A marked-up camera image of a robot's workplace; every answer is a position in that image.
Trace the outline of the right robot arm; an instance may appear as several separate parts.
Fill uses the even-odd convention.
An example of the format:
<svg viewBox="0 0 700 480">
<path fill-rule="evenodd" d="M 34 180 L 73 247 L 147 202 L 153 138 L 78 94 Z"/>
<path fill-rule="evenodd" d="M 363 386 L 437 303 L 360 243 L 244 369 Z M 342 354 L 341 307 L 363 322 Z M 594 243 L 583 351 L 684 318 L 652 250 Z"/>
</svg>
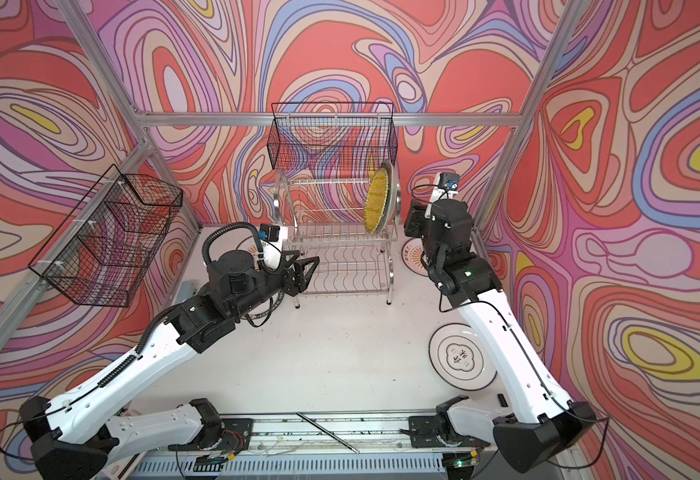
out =
<svg viewBox="0 0 700 480">
<path fill-rule="evenodd" d="M 413 200 L 404 232 L 421 240 L 429 279 L 478 336 L 506 391 L 507 406 L 493 410 L 467 396 L 446 405 L 448 425 L 459 436 L 496 445 L 514 470 L 526 473 L 575 445 L 599 419 L 535 351 L 494 269 L 472 251 L 472 226 L 462 201 Z"/>
</svg>

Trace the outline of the light green flower plate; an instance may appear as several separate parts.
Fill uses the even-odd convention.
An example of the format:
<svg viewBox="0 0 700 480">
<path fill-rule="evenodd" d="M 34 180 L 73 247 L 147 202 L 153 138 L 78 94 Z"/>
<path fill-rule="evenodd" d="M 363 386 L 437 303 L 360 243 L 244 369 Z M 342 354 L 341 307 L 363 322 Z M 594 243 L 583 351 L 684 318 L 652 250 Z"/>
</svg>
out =
<svg viewBox="0 0 700 480">
<path fill-rule="evenodd" d="M 400 181 L 398 168 L 391 162 L 386 162 L 384 167 L 389 175 L 388 178 L 388 196 L 387 196 L 387 207 L 386 207 L 386 220 L 388 225 L 394 225 L 398 217 L 399 210 L 399 195 L 400 195 Z"/>
</svg>

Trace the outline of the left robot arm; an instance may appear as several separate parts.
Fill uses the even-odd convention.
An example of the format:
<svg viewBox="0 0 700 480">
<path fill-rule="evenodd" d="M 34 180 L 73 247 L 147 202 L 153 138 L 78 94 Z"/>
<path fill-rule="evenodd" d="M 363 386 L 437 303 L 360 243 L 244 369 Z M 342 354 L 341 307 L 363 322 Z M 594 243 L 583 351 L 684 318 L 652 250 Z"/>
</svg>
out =
<svg viewBox="0 0 700 480">
<path fill-rule="evenodd" d="M 163 375 L 232 333 L 252 310 L 279 294 L 303 293 L 319 263 L 297 250 L 283 252 L 274 271 L 256 267 L 243 250 L 209 261 L 208 283 L 157 315 L 134 348 L 68 392 L 23 403 L 20 421 L 37 471 L 45 479 L 92 479 L 113 462 L 156 448 L 214 447 L 224 423 L 206 398 L 154 414 L 120 411 Z"/>
</svg>

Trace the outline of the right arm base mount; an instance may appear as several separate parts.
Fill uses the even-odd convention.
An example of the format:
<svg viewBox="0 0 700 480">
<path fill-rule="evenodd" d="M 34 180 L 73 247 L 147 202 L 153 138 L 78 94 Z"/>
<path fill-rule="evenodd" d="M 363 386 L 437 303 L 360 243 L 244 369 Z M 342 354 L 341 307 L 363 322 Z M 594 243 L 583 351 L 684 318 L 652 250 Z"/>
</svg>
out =
<svg viewBox="0 0 700 480">
<path fill-rule="evenodd" d="M 400 430 L 414 448 L 471 448 L 482 451 L 488 442 L 456 432 L 447 419 L 439 415 L 410 416 L 408 427 Z"/>
</svg>

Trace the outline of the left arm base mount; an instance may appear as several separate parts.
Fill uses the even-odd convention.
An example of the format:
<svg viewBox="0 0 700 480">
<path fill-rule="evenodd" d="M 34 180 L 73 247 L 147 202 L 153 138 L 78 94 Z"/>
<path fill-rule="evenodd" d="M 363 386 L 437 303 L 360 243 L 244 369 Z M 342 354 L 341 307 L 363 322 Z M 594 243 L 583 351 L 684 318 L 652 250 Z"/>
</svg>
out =
<svg viewBox="0 0 700 480">
<path fill-rule="evenodd" d="M 245 417 L 224 418 L 219 425 L 204 427 L 188 444 L 169 445 L 170 451 L 241 453 L 249 449 L 254 419 Z"/>
</svg>

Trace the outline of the yellow woven pattern plate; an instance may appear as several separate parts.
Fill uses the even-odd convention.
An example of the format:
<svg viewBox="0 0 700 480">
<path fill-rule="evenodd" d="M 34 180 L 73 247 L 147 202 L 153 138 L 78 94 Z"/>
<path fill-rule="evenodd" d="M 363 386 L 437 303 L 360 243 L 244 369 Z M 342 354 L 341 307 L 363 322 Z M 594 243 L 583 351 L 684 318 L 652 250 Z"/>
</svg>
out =
<svg viewBox="0 0 700 480">
<path fill-rule="evenodd" d="M 364 205 L 364 227 L 367 233 L 377 233 L 382 227 L 390 195 L 390 177 L 386 167 L 371 177 Z"/>
</svg>

